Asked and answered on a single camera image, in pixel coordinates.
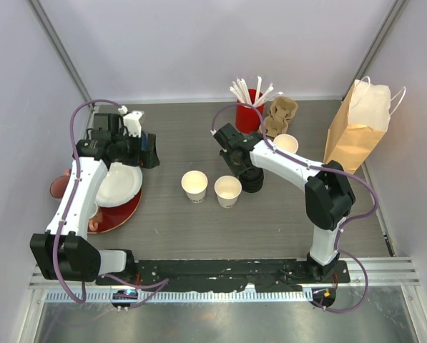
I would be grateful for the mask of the stack of black cup lids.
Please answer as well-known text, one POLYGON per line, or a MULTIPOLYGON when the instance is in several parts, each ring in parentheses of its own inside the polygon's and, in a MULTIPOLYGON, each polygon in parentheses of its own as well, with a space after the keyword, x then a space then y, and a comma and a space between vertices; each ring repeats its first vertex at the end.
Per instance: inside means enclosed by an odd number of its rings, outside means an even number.
POLYGON ((256 193, 262 189, 264 172, 261 168, 248 169, 239 176, 242 190, 247 193, 256 193))

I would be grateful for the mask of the white paper cup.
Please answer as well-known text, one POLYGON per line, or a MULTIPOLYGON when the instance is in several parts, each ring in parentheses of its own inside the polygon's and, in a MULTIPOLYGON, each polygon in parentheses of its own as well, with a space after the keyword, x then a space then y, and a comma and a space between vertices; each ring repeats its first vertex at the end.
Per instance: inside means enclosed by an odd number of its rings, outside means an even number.
POLYGON ((220 206, 229 209, 236 203, 242 191, 242 185, 234 176, 223 176, 215 182, 214 190, 220 206))
POLYGON ((188 171, 181 179, 181 186, 192 203, 200 203, 204 200, 207 185, 207 176, 197 170, 188 171))

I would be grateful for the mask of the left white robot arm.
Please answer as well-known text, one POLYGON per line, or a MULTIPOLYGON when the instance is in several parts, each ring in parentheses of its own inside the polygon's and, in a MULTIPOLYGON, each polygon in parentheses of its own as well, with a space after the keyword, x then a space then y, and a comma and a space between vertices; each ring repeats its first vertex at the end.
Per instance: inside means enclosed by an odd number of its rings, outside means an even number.
POLYGON ((45 279, 93 282, 111 273, 131 284, 137 268, 124 249, 99 251, 87 241, 96 196, 112 163, 152 169, 159 166, 156 136, 142 139, 141 111, 95 114, 86 139, 76 142, 72 173, 56 214, 43 234, 33 234, 30 249, 45 279))

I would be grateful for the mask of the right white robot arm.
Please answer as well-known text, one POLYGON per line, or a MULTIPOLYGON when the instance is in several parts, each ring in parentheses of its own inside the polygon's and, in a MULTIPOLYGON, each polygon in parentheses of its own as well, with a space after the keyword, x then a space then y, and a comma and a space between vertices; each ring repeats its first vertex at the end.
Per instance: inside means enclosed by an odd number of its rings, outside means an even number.
POLYGON ((262 189, 264 171, 303 191, 305 213, 314 225, 313 243, 304 262, 307 278, 324 282, 331 277, 340 256, 340 225, 355 203, 342 166, 337 162, 324 165, 301 159, 265 140, 262 134, 242 134, 231 124, 211 133, 221 147, 220 156, 239 179, 244 192, 262 189))

